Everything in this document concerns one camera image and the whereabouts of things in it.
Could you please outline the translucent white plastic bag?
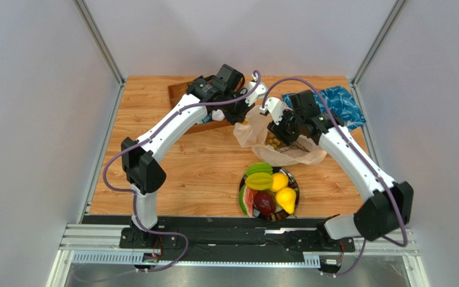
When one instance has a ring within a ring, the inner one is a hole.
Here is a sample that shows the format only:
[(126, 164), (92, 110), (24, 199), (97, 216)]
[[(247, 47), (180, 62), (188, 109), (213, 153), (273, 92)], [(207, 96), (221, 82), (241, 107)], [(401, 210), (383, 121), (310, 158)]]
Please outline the translucent white plastic bag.
[(235, 124), (233, 134), (241, 147), (250, 148), (261, 161), (272, 166), (317, 165), (325, 159), (327, 152), (303, 135), (291, 146), (274, 149), (266, 143), (270, 134), (267, 126), (271, 122), (271, 116), (261, 115), (255, 106), (247, 113), (244, 123)]

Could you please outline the brown fake grapes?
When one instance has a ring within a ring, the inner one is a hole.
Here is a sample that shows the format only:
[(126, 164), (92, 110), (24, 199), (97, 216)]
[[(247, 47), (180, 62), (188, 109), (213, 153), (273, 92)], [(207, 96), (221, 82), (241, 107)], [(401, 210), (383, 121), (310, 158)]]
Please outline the brown fake grapes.
[(300, 151), (303, 151), (303, 152), (309, 152), (309, 150), (306, 149), (306, 147), (304, 147), (303, 145), (301, 145), (301, 144), (299, 144), (297, 142), (294, 142), (291, 145), (286, 145), (285, 143), (280, 141), (271, 132), (267, 132), (267, 136), (265, 138), (265, 144), (268, 145), (268, 146), (271, 146), (275, 151), (278, 151), (278, 152), (286, 152), (286, 151), (290, 151), (290, 150), (300, 150)]

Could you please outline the yellow fake lemon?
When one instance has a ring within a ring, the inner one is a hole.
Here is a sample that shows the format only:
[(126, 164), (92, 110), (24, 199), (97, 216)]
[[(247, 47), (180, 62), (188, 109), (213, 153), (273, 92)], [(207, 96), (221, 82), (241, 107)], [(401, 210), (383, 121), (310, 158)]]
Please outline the yellow fake lemon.
[(284, 173), (278, 172), (272, 174), (272, 183), (270, 191), (277, 193), (289, 185), (289, 177)]

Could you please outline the yellow fake banana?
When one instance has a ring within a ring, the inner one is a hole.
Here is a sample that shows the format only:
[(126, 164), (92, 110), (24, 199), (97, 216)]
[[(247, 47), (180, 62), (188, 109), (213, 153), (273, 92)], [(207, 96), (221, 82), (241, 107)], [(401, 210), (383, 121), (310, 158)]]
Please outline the yellow fake banana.
[(268, 190), (272, 187), (273, 177), (272, 174), (265, 172), (253, 173), (245, 179), (245, 184), (253, 190)]

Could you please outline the yellow fake pear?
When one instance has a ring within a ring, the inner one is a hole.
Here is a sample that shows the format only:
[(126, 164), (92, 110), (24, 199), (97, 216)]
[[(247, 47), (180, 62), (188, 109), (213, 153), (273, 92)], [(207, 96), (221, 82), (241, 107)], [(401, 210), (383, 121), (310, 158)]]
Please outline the yellow fake pear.
[(276, 192), (275, 200), (276, 204), (288, 214), (291, 215), (295, 212), (296, 191), (292, 188), (285, 187)]

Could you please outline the fake watermelon slice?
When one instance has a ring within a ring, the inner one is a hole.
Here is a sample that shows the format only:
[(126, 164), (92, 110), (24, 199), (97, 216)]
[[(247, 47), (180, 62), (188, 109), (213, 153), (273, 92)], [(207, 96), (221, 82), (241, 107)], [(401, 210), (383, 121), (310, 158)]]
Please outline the fake watermelon slice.
[(242, 212), (248, 217), (254, 217), (254, 199), (258, 191), (242, 185), (238, 194), (238, 203)]

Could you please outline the dark red fake apple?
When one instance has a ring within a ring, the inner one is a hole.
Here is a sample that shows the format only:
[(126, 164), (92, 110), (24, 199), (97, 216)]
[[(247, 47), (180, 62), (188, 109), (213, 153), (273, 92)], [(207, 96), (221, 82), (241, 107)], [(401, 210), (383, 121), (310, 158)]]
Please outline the dark red fake apple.
[(257, 210), (265, 216), (273, 214), (277, 209), (274, 197), (265, 191), (258, 192), (254, 197), (253, 203)]

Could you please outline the green fake starfruit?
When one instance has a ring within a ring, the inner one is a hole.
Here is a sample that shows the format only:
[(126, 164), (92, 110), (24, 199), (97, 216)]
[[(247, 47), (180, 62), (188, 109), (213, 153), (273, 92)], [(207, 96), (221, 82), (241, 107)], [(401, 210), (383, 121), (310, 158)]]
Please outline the green fake starfruit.
[(273, 174), (273, 167), (268, 163), (259, 162), (251, 165), (247, 170), (245, 175), (250, 176), (255, 173), (266, 173), (269, 175)]

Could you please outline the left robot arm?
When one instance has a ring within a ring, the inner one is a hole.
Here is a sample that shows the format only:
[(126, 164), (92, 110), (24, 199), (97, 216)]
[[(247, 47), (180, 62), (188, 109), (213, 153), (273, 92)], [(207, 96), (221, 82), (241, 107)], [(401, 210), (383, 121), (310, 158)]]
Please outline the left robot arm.
[(136, 198), (130, 227), (121, 233), (120, 247), (151, 248), (159, 241), (157, 195), (166, 181), (160, 163), (173, 144), (212, 111), (221, 111), (230, 124), (243, 122), (266, 92), (258, 71), (247, 83), (241, 72), (223, 65), (216, 75), (199, 76), (190, 82), (179, 102), (151, 130), (134, 141), (126, 138), (122, 142), (123, 170)]

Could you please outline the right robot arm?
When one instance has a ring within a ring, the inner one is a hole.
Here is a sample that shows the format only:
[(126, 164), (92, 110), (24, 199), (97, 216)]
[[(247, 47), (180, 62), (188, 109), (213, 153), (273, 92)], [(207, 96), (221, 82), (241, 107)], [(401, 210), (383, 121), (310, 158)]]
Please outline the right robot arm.
[(386, 239), (400, 229), (402, 242), (408, 244), (405, 225), (409, 222), (414, 191), (407, 182), (397, 182), (386, 174), (351, 138), (348, 128), (329, 108), (321, 112), (313, 92), (306, 90), (290, 96), (291, 106), (280, 99), (265, 99), (260, 107), (270, 114), (268, 129), (283, 143), (292, 144), (299, 136), (312, 139), (343, 169), (356, 186), (363, 205), (347, 215), (335, 215), (317, 224), (316, 237), (323, 248), (347, 237), (368, 241)]

